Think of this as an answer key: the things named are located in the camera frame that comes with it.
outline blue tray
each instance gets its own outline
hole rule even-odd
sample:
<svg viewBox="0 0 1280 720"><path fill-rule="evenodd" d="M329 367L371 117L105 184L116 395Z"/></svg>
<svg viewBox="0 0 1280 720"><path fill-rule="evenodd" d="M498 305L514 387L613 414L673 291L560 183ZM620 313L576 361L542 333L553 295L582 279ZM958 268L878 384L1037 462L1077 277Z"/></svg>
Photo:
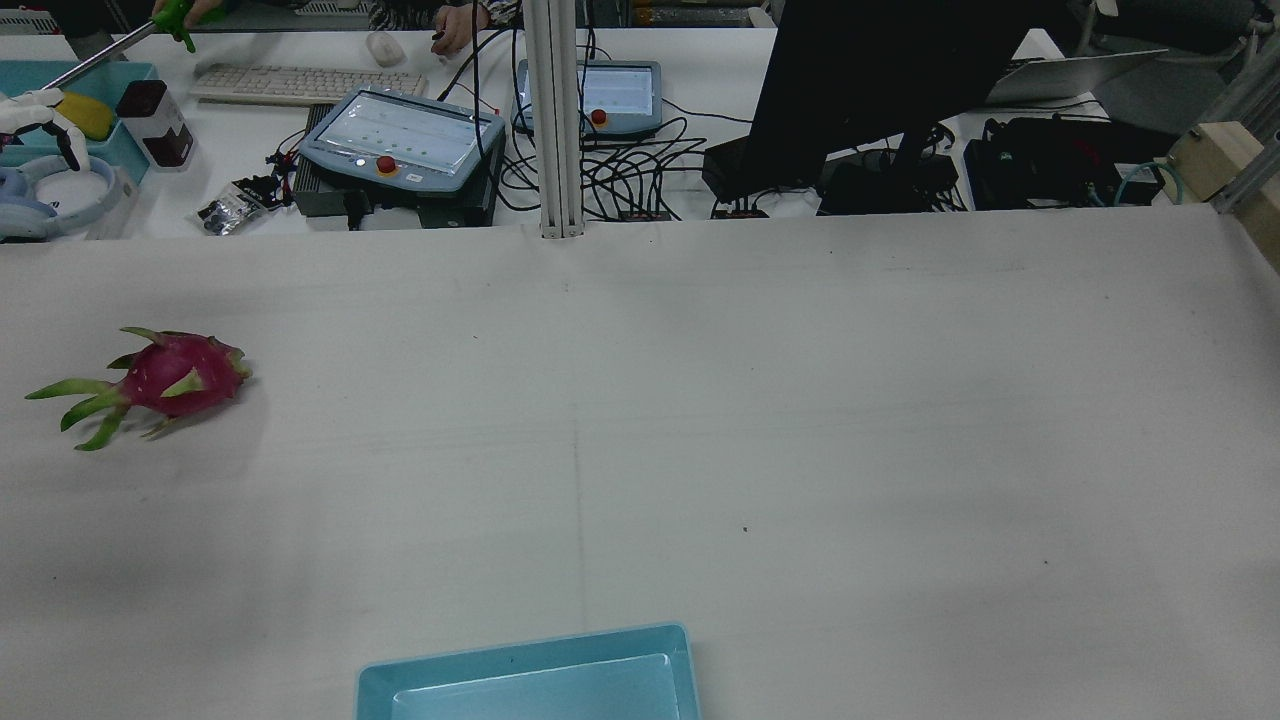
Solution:
<svg viewBox="0 0 1280 720"><path fill-rule="evenodd" d="M38 90L46 82L76 67L76 63L61 60L0 60L0 92L13 97L28 90ZM136 79L155 79L156 68L151 63L104 63L93 72L68 85L64 90L88 95L106 102L115 110L115 104L124 95L124 88ZM22 145L9 145L0 152L0 165L18 167L28 160L58 154L58 141L42 129L22 136ZM101 158L108 164L124 168L134 183L142 182L146 174L146 155L138 150L129 131L119 120L111 127L106 140L88 141L88 154Z"/></svg>
<svg viewBox="0 0 1280 720"><path fill-rule="evenodd" d="M685 628L650 625L366 666L356 720L701 720Z"/></svg>

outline dragon fruit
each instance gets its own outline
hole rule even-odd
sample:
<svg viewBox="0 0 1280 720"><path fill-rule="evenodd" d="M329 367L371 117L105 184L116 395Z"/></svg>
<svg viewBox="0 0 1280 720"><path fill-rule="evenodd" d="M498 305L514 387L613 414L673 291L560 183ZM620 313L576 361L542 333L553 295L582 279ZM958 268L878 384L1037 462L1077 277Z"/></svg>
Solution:
<svg viewBox="0 0 1280 720"><path fill-rule="evenodd" d="M63 415L63 430L101 410L110 410L97 432L76 450L99 450L120 427L129 407L141 405L165 415L164 421L145 437L166 428L178 418L200 413L236 396L244 378L244 352L214 337L192 333L155 332L146 328L120 328L145 337L151 345L118 357L108 368L128 370L118 383L68 378L37 389L27 400L64 395L91 395Z"/></svg>

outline keyboard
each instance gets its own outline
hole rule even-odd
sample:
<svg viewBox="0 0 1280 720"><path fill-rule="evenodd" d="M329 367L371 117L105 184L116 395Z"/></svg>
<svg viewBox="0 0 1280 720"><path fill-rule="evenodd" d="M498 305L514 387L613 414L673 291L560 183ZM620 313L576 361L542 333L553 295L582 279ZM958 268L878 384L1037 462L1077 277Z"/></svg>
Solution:
<svg viewBox="0 0 1280 720"><path fill-rule="evenodd" d="M315 105L337 102L358 85L410 95L426 92L426 78L411 73L218 63L196 78L191 95L200 100L248 105Z"/></svg>

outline white robotic hand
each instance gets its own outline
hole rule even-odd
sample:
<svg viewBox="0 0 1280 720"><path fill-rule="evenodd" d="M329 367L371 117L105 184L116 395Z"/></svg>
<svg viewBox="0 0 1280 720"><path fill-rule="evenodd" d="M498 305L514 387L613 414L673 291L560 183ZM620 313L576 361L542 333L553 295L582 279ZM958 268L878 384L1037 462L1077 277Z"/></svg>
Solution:
<svg viewBox="0 0 1280 720"><path fill-rule="evenodd" d="M63 101L63 91L33 90L17 97L0 95L0 135L18 136L36 128L58 140L58 149L73 170L88 170L88 146L84 133L54 108Z"/></svg>

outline headphones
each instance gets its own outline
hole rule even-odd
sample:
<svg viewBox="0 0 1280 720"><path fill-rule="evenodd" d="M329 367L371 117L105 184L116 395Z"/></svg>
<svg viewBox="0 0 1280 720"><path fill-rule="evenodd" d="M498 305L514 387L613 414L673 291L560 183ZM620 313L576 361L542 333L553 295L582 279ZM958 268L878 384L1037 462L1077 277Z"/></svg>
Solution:
<svg viewBox="0 0 1280 720"><path fill-rule="evenodd" d="M0 242L4 238L41 241L82 228L105 215L124 195L124 183L111 165L90 158L90 172L106 179L106 192L74 213L58 210L36 200L36 186L49 176L70 170L60 155L37 158L19 168L0 168Z"/></svg>

